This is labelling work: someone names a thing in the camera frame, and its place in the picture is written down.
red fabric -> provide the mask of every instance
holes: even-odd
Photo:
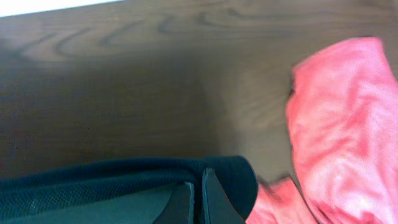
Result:
[[[316,223],[292,179],[265,189],[259,186],[257,200],[246,224]]]
[[[381,41],[337,43],[297,65],[294,80],[294,167],[316,218],[398,223],[398,86]]]

dark green garment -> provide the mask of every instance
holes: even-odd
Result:
[[[37,218],[60,211],[67,214],[77,209],[82,211],[83,207],[89,209],[90,204],[97,209],[101,207],[99,203],[119,203],[125,197],[139,198],[132,194],[162,189],[170,184],[177,187],[173,188],[173,193],[170,191],[168,205],[179,198],[178,202],[183,201],[180,204],[187,213],[202,223],[224,222],[226,218],[234,217],[231,213],[246,219],[257,196],[257,181],[251,166],[238,156],[105,161],[1,181],[0,220]],[[176,207],[166,208],[163,217],[167,211],[176,211]],[[112,215],[101,213],[104,217]],[[169,214],[169,217],[178,218],[178,215]]]

dark wood grain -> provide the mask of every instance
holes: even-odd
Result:
[[[292,173],[291,67],[383,39],[390,1],[138,0],[0,18],[0,177],[101,159],[245,155]]]

wooden table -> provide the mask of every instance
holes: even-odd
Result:
[[[384,40],[388,0],[136,0],[0,18],[0,177],[102,159],[242,154],[291,173],[291,67]]]

